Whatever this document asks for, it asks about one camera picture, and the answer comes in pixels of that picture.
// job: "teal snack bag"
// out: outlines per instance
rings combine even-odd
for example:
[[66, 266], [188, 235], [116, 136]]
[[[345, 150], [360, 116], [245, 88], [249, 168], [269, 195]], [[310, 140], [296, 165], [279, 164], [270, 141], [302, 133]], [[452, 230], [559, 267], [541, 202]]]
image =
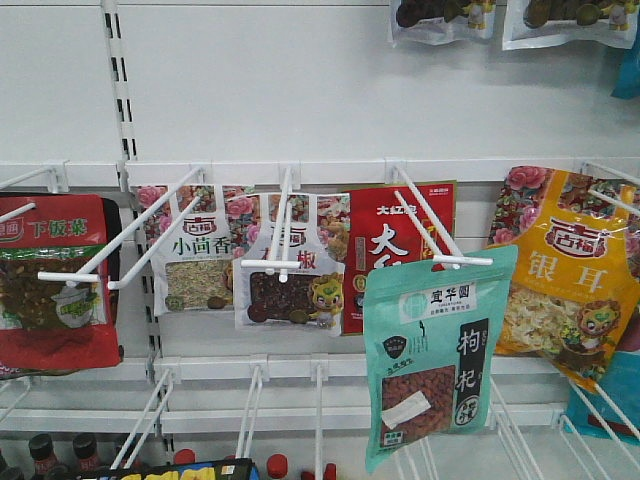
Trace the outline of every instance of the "teal snack bag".
[[515, 245], [470, 253], [490, 266], [432, 271], [433, 260], [373, 270], [364, 296], [371, 397], [369, 473], [440, 431], [485, 425], [491, 358], [502, 329]]

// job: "red packaging bag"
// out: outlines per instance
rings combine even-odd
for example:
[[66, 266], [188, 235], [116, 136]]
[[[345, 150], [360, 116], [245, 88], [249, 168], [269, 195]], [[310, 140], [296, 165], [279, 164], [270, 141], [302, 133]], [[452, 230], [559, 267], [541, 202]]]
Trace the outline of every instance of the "red packaging bag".
[[[452, 234], [455, 219], [456, 183], [417, 185], [446, 230]], [[351, 203], [351, 231], [344, 278], [345, 305], [342, 334], [362, 334], [362, 305], [367, 274], [374, 269], [426, 260], [433, 252], [394, 195], [398, 190], [409, 203], [436, 244], [448, 253], [427, 215], [409, 187], [389, 185], [348, 190]]]
[[0, 363], [27, 369], [86, 369], [120, 362], [109, 308], [107, 260], [102, 281], [42, 281], [39, 271], [72, 273], [107, 243], [97, 195], [7, 197], [0, 212], [36, 208], [0, 223]]

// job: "hanging package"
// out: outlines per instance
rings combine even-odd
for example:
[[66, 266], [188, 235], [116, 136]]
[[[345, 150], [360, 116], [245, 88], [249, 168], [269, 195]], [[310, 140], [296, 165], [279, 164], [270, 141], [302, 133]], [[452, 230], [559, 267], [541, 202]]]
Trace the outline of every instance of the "hanging package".
[[611, 96], [625, 100], [640, 96], [640, 30], [633, 47], [624, 54]]
[[510, 0], [502, 48], [550, 47], [572, 40], [631, 48], [637, 10], [634, 0]]
[[391, 0], [391, 38], [429, 45], [493, 36], [495, 0]]
[[[427, 204], [445, 229], [453, 232], [456, 184], [454, 182], [417, 185]], [[400, 192], [434, 241], [447, 251], [435, 228], [414, 200], [407, 186], [387, 185], [349, 190], [351, 231], [344, 281], [343, 334], [362, 333], [362, 304], [367, 274], [374, 269], [426, 260], [433, 252], [417, 234], [411, 218], [394, 195]]]
[[491, 245], [520, 258], [496, 352], [536, 352], [593, 391], [640, 299], [629, 213], [590, 195], [631, 204], [635, 187], [541, 167], [515, 167], [491, 225]]
[[[295, 329], [326, 331], [340, 335], [342, 324], [344, 264], [327, 253], [318, 237], [318, 198], [292, 194], [289, 260], [300, 267], [288, 269], [281, 282], [264, 268], [242, 267], [242, 260], [267, 258], [275, 230], [279, 195], [259, 195], [260, 223], [245, 255], [233, 261], [233, 295], [236, 328], [239, 330]], [[283, 245], [280, 235], [280, 247]]]
[[469, 254], [490, 266], [432, 270], [432, 260], [369, 274], [364, 341], [371, 397], [369, 473], [438, 431], [483, 428], [491, 357], [518, 250]]
[[71, 287], [37, 278], [76, 272], [95, 256], [119, 230], [119, 217], [105, 220], [117, 206], [97, 195], [34, 195], [0, 198], [0, 211], [30, 202], [37, 207], [0, 224], [0, 364], [8, 375], [117, 365], [117, 296], [106, 286], [112, 271], [118, 275], [117, 250], [96, 269], [101, 282]]
[[[149, 207], [165, 187], [141, 187], [138, 201]], [[155, 243], [174, 218], [198, 196], [200, 201], [151, 257], [154, 314], [221, 309], [231, 305], [231, 236], [223, 187], [185, 185], [145, 224], [147, 241]]]

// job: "yellow package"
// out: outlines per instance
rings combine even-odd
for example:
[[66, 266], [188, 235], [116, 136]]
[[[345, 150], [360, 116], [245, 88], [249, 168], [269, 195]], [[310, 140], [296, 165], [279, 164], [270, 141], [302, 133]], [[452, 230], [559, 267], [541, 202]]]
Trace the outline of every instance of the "yellow package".
[[548, 168], [511, 169], [497, 202], [489, 247], [518, 245], [496, 353], [536, 352], [594, 391], [640, 299], [627, 246], [629, 212], [588, 193], [632, 204], [621, 181]]

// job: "bottle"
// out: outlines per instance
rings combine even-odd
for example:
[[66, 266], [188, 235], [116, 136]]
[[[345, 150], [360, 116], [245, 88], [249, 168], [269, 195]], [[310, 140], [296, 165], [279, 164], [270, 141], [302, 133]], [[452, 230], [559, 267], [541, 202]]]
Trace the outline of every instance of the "bottle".
[[90, 472], [102, 466], [98, 455], [98, 443], [93, 433], [79, 433], [73, 439], [73, 453], [78, 459], [78, 470]]
[[8, 467], [0, 472], [0, 480], [24, 480], [24, 473], [20, 467]]
[[60, 463], [53, 450], [53, 440], [48, 433], [40, 433], [31, 437], [29, 454], [33, 458], [35, 469], [31, 480], [44, 480], [45, 474]]

